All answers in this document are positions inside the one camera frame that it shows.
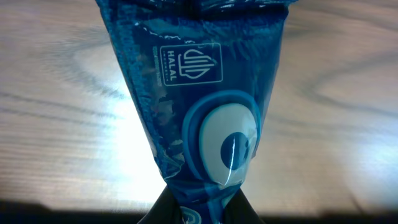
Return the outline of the blue Oreo cookie pack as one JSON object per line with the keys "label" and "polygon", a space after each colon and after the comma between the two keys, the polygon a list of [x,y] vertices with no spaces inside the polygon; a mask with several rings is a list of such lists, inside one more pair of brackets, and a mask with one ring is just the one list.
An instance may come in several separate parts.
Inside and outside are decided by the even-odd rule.
{"label": "blue Oreo cookie pack", "polygon": [[97,4],[183,223],[224,223],[260,142],[290,3]]}

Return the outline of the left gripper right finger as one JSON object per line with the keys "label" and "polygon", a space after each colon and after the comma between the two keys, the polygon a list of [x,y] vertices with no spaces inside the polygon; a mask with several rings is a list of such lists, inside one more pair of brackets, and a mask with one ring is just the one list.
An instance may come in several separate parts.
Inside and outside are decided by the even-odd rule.
{"label": "left gripper right finger", "polygon": [[239,189],[228,202],[223,214],[224,224],[264,224],[243,191]]}

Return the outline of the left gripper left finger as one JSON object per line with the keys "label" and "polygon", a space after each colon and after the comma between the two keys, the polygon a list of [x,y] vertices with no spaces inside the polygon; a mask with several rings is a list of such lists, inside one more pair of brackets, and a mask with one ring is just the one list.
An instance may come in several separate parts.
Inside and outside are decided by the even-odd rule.
{"label": "left gripper left finger", "polygon": [[137,224],[182,224],[180,206],[168,187],[163,189],[159,198],[148,213]]}

